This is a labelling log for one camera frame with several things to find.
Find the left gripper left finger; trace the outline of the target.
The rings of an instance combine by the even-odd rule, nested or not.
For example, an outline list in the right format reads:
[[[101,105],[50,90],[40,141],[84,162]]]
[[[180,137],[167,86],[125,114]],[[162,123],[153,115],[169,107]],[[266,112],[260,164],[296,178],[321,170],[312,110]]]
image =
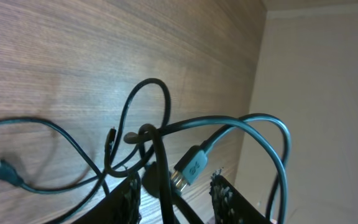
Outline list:
[[[73,224],[140,223],[140,176],[128,176],[106,198]]]

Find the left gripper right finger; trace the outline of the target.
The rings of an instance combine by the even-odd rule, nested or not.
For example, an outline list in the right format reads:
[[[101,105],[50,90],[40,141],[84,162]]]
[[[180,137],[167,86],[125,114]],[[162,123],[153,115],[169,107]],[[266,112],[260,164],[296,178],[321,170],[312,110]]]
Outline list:
[[[215,223],[271,224],[221,175],[221,169],[211,176],[209,194],[212,198]]]

